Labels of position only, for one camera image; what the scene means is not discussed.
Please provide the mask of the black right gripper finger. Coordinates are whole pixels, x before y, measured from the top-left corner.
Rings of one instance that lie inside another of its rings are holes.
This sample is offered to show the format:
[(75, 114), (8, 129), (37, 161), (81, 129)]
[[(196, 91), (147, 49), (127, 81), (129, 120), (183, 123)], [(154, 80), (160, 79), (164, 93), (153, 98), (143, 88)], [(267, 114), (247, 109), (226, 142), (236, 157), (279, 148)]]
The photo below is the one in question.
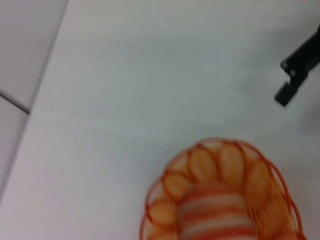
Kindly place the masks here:
[(309, 72), (320, 64), (320, 30), (308, 38), (298, 49), (280, 63), (290, 77), (274, 96), (274, 100), (285, 107), (293, 99)]

